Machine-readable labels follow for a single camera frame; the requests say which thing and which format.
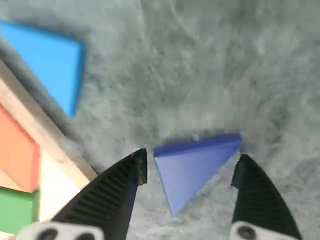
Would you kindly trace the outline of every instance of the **blue triangle block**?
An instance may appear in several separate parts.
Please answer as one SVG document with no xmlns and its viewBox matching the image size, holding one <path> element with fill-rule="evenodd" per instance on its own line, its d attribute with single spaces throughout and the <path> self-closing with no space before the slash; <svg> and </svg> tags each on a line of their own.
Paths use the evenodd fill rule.
<svg viewBox="0 0 320 240">
<path fill-rule="evenodd" d="M 0 21 L 0 38 L 16 50 L 63 111 L 73 116 L 83 71 L 83 44 L 65 36 L 4 21 Z"/>
<path fill-rule="evenodd" d="M 172 216 L 217 173 L 241 143 L 242 137 L 236 133 L 154 150 L 153 156 Z"/>
</svg>

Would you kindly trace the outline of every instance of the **carpet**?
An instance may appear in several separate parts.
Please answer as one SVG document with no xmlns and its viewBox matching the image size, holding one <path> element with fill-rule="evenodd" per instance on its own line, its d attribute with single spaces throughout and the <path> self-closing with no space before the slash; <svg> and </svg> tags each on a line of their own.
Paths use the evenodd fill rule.
<svg viewBox="0 0 320 240">
<path fill-rule="evenodd" d="M 240 132 L 305 239 L 320 234 L 318 0 L 0 0 L 0 17 L 86 44 L 76 117 L 67 119 L 15 56 L 1 58 L 101 172 L 146 147 L 128 240 L 226 240 L 239 154 L 175 218 L 155 146 Z"/>
</svg>

